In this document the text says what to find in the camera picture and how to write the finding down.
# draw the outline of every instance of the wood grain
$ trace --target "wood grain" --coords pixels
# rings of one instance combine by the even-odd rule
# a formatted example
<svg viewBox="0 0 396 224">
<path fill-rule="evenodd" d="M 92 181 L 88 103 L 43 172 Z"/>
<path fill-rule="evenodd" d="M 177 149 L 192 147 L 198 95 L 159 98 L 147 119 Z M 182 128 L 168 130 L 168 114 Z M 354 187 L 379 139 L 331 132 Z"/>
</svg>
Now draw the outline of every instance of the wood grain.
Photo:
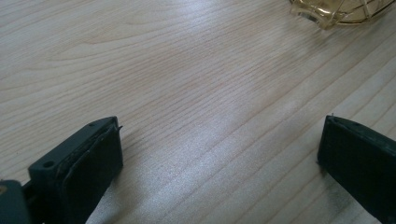
<svg viewBox="0 0 396 224">
<path fill-rule="evenodd" d="M 89 223 L 375 223 L 316 164 L 324 117 L 396 138 L 396 11 L 320 31 L 289 1 L 0 1 L 0 177 L 118 116 Z"/>
</svg>

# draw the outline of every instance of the black plastic piece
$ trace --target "black plastic piece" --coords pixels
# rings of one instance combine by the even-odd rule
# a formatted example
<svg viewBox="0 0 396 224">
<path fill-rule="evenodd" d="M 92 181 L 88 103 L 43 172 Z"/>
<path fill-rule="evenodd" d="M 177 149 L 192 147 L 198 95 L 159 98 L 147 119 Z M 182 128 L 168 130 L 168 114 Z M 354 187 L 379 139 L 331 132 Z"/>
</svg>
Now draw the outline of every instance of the black plastic piece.
<svg viewBox="0 0 396 224">
<path fill-rule="evenodd" d="M 326 117 L 318 163 L 370 214 L 396 223 L 396 142 L 359 123 Z"/>
<path fill-rule="evenodd" d="M 21 185 L 12 186 L 18 211 L 24 211 L 19 203 L 24 204 L 29 221 L 6 223 L 85 223 L 121 168 L 117 118 L 92 122 L 29 167 L 31 181 L 23 186 L 23 199 Z M 1 213 L 4 206 L 0 203 Z"/>
</svg>

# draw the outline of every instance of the glass object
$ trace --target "glass object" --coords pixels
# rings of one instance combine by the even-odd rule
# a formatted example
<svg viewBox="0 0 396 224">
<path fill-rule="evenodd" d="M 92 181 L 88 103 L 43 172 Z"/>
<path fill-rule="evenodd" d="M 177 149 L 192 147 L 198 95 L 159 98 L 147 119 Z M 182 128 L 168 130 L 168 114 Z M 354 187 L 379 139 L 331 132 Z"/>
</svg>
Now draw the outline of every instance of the glass object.
<svg viewBox="0 0 396 224">
<path fill-rule="evenodd" d="M 377 18 L 396 0 L 290 0 L 291 13 L 314 21 L 322 29 L 335 24 L 360 24 Z"/>
</svg>

